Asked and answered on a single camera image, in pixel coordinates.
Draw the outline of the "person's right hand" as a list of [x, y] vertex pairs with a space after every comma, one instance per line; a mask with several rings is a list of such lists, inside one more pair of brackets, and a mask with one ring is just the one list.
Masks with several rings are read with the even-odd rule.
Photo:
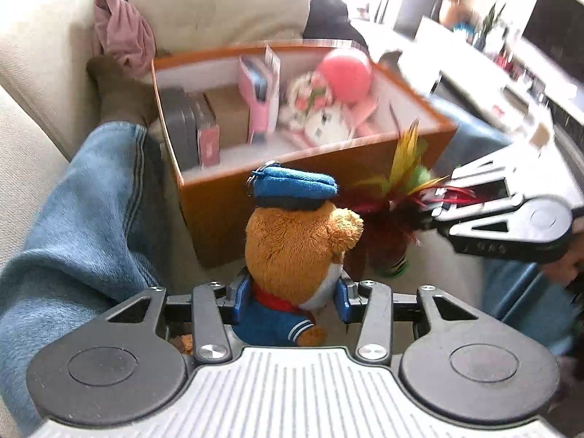
[[541, 266], [541, 271], [548, 280], [567, 288], [579, 274], [579, 265], [584, 259], [583, 233], [578, 233], [572, 238], [566, 254], [556, 262]]

